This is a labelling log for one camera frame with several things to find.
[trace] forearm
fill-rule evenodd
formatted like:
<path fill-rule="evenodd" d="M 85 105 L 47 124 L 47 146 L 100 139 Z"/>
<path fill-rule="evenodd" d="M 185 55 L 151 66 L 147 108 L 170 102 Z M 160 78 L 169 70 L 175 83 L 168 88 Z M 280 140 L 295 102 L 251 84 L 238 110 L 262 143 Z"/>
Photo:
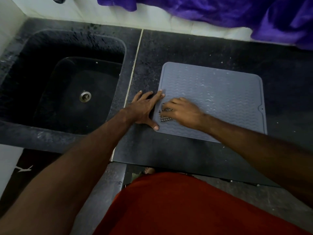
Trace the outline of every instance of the forearm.
<path fill-rule="evenodd" d="M 120 111 L 45 168 L 21 193 L 0 227 L 19 234 L 69 233 L 112 151 L 132 123 L 125 110 Z"/>
<path fill-rule="evenodd" d="M 313 206 L 313 156 L 300 147 L 205 115 L 199 130 L 240 154 L 254 168 Z"/>

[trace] finger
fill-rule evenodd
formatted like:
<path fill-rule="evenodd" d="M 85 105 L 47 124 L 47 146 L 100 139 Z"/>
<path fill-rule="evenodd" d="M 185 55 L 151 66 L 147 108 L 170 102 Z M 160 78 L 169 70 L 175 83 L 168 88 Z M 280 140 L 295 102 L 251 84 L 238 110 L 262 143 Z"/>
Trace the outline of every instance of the finger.
<path fill-rule="evenodd" d="M 145 122 L 145 124 L 149 125 L 151 128 L 153 128 L 154 130 L 159 130 L 159 126 L 157 125 L 157 123 L 155 123 L 153 120 L 151 120 L 150 118 L 147 119 L 147 121 Z"/>
<path fill-rule="evenodd" d="M 165 116 L 165 117 L 170 117 L 170 118 L 174 118 L 174 111 L 161 111 L 160 112 L 161 116 Z"/>
<path fill-rule="evenodd" d="M 170 102 L 173 102 L 173 103 L 175 103 L 175 104 L 179 104 L 179 103 L 181 103 L 182 101 L 181 101 L 180 99 L 178 99 L 178 98 L 173 98 L 173 99 L 170 99 Z"/>
<path fill-rule="evenodd" d="M 163 104 L 162 106 L 162 110 L 166 109 L 166 108 L 170 108 L 172 110 L 176 110 L 177 109 L 177 104 L 173 103 L 173 102 L 166 102 L 165 104 Z"/>
<path fill-rule="evenodd" d="M 165 94 L 162 94 L 162 90 L 159 90 L 157 94 L 155 94 L 154 97 L 152 97 L 150 100 L 152 106 L 154 106 L 163 97 L 165 97 Z"/>
<path fill-rule="evenodd" d="M 138 99 L 139 99 L 139 96 L 142 94 L 142 90 L 140 90 L 135 96 L 134 96 L 134 99 L 132 101 L 133 102 L 136 102 Z"/>
<path fill-rule="evenodd" d="M 148 92 L 146 92 L 145 94 L 143 94 L 141 97 L 140 97 L 140 101 L 142 101 L 142 100 L 146 100 L 150 95 L 152 95 L 153 94 L 153 91 L 148 91 Z"/>
<path fill-rule="evenodd" d="M 187 102 L 187 101 L 188 101 L 188 100 L 187 100 L 186 98 L 184 98 L 184 97 L 180 97 L 179 99 L 182 100 L 182 101 L 184 101 L 184 102 Z"/>

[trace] foot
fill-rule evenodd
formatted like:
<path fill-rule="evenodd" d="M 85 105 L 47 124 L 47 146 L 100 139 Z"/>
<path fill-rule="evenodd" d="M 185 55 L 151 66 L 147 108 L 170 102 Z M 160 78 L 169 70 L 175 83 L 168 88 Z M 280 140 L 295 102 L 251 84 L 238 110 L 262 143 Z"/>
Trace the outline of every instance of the foot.
<path fill-rule="evenodd" d="M 156 172 L 156 170 L 154 168 L 151 167 L 146 167 L 145 169 L 145 174 L 154 174 Z"/>

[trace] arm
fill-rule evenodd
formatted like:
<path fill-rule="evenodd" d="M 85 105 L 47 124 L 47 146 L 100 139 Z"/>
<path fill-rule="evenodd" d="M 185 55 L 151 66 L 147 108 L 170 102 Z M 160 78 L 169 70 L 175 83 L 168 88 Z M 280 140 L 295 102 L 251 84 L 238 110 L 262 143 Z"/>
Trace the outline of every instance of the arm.
<path fill-rule="evenodd" d="M 136 122 L 158 129 L 149 112 L 164 94 L 159 91 L 147 100 L 152 92 L 139 98 L 141 93 L 130 106 L 40 172 L 0 220 L 0 234 L 69 234 L 77 213 L 129 127 Z"/>
<path fill-rule="evenodd" d="M 205 132 L 240 154 L 254 168 L 313 208 L 312 153 L 265 134 L 244 129 L 204 114 L 185 98 L 163 105 L 162 115 Z"/>

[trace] hand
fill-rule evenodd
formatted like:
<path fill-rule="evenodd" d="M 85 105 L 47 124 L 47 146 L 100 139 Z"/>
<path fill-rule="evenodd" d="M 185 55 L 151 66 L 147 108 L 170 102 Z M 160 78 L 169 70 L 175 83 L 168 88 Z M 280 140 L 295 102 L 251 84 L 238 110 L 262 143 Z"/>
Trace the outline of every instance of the hand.
<path fill-rule="evenodd" d="M 173 98 L 162 106 L 162 110 L 170 108 L 173 111 L 162 111 L 161 115 L 175 119 L 188 128 L 200 130 L 201 120 L 205 116 L 198 106 L 187 99 Z"/>
<path fill-rule="evenodd" d="M 162 94 L 162 90 L 159 90 L 157 94 L 151 99 L 147 98 L 153 94 L 152 91 L 149 91 L 145 94 L 142 94 L 142 91 L 139 91 L 131 104 L 125 108 L 129 115 L 134 117 L 135 123 L 137 124 L 147 124 L 151 126 L 154 130 L 159 130 L 159 126 L 153 120 L 149 118 L 149 113 L 153 109 L 154 105 L 162 99 L 165 94 Z"/>

